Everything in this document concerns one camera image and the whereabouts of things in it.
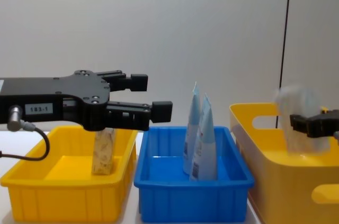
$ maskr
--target plastic bag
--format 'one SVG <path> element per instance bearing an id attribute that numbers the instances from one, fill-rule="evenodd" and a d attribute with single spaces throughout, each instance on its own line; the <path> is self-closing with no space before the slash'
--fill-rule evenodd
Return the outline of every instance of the plastic bag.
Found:
<path id="1" fill-rule="evenodd" d="M 279 90 L 275 102 L 281 114 L 279 122 L 289 153 L 311 154 L 329 150 L 328 137 L 308 138 L 306 134 L 294 131 L 291 126 L 291 114 L 308 118 L 321 113 L 320 100 L 311 90 L 300 86 L 287 86 Z"/>

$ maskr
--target yellow storage basket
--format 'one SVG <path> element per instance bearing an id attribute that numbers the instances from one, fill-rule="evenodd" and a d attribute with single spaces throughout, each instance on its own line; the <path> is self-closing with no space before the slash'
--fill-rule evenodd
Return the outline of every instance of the yellow storage basket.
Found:
<path id="1" fill-rule="evenodd" d="M 51 151 L 40 162 L 19 161 L 1 179 L 16 221 L 107 222 L 118 219 L 132 180 L 137 131 L 117 130 L 114 170 L 92 175 L 94 132 L 80 126 L 49 133 Z M 27 156 L 38 157 L 40 141 Z"/>
<path id="2" fill-rule="evenodd" d="M 255 186 L 249 199 L 265 224 L 339 223 L 339 146 L 315 155 L 287 152 L 281 129 L 257 129 L 256 117 L 278 115 L 273 103 L 234 104 L 231 131 Z"/>

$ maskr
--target white tube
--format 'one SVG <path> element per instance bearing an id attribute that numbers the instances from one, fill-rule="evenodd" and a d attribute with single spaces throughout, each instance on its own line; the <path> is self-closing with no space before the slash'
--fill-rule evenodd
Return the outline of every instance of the white tube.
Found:
<path id="1" fill-rule="evenodd" d="M 197 83 L 195 82 L 184 145 L 183 169 L 184 172 L 188 175 L 190 174 L 191 171 L 194 145 L 195 139 L 197 138 L 199 120 L 200 120 L 200 97 L 199 97 L 199 88 L 197 86 Z"/>
<path id="2" fill-rule="evenodd" d="M 201 110 L 190 180 L 216 180 L 217 147 L 214 134 L 211 104 L 205 94 Z"/>

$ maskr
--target table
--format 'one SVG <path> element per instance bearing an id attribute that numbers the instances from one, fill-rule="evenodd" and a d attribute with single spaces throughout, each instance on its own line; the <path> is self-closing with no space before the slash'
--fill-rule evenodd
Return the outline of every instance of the table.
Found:
<path id="1" fill-rule="evenodd" d="M 41 136 L 37 133 L 19 131 L 19 132 L 0 132 L 0 150 L 3 153 L 25 155 L 30 149 L 32 149 L 39 141 Z M 140 152 L 140 146 L 142 141 L 142 132 L 138 133 L 136 139 L 137 155 Z M 9 158 L 0 158 L 0 176 L 4 175 L 17 160 Z M 142 223 L 140 214 L 138 212 L 138 189 L 132 185 L 130 187 L 128 199 L 125 201 L 126 207 L 121 214 L 121 218 L 116 223 Z M 0 187 L 0 221 L 2 224 L 13 224 L 15 221 L 12 217 L 10 198 L 8 196 L 8 190 L 6 187 Z M 250 203 L 247 203 L 247 216 L 244 224 L 260 224 L 258 217 L 256 216 Z"/>

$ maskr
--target blue plastic bin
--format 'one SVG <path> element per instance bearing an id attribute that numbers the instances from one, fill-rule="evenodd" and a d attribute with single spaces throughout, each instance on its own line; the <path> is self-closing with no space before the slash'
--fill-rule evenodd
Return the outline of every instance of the blue plastic bin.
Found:
<path id="1" fill-rule="evenodd" d="M 189 181 L 183 172 L 186 127 L 144 133 L 134 185 L 144 222 L 240 222 L 254 179 L 229 130 L 215 127 L 217 181 Z"/>

